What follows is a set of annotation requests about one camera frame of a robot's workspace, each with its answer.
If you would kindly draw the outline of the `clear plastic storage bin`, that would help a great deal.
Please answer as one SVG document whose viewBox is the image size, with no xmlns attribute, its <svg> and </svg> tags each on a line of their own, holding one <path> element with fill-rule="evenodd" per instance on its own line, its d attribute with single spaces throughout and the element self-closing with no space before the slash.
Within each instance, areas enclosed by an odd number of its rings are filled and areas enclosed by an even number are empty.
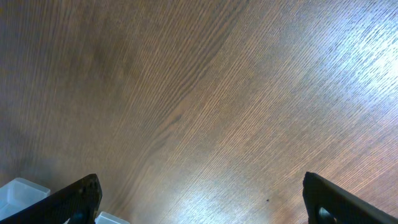
<svg viewBox="0 0 398 224">
<path fill-rule="evenodd" d="M 16 178 L 1 187 L 1 221 L 52 195 L 50 189 L 23 178 Z M 97 224 L 129 224 L 106 212 L 98 213 Z"/>
</svg>

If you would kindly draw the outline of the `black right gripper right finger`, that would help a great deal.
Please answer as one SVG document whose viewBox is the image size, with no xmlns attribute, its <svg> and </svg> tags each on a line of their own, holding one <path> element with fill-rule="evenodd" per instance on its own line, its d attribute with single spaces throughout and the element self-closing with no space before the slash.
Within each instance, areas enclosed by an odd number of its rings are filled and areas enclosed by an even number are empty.
<svg viewBox="0 0 398 224">
<path fill-rule="evenodd" d="M 305 173 L 303 199 L 308 214 L 308 224 L 397 224 L 397 218 L 313 172 Z"/>
</svg>

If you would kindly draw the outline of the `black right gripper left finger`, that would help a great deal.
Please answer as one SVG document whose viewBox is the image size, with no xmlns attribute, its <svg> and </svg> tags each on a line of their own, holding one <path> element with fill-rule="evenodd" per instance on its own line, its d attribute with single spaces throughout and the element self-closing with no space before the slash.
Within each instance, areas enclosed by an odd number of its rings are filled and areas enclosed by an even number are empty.
<svg viewBox="0 0 398 224">
<path fill-rule="evenodd" d="M 98 176 L 89 174 L 1 224 L 95 224 L 102 196 Z"/>
</svg>

